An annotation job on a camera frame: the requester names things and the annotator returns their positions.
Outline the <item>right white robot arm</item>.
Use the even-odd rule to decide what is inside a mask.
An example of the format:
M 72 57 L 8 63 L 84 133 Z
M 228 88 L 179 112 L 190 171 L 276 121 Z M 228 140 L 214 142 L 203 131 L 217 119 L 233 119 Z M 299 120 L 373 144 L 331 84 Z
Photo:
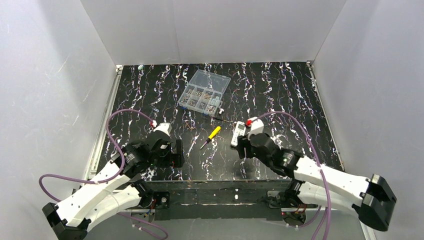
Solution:
M 236 149 L 240 158 L 257 158 L 277 175 L 291 178 L 294 186 L 286 197 L 357 215 L 380 232 L 389 229 L 397 197 L 384 177 L 357 176 L 317 165 L 299 152 L 280 148 L 266 133 L 239 136 Z

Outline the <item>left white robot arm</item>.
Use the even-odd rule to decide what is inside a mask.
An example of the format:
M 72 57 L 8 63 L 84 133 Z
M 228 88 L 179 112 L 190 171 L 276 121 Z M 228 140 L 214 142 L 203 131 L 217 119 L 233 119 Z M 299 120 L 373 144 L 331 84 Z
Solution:
M 122 148 L 87 184 L 58 203 L 43 208 L 51 229 L 59 240 L 82 240 L 104 220 L 130 208 L 141 207 L 148 213 L 168 209 L 170 193 L 149 188 L 146 181 L 131 182 L 151 167 L 181 168 L 184 164 L 183 141 L 175 140 L 168 130 L 155 129 L 142 141 Z

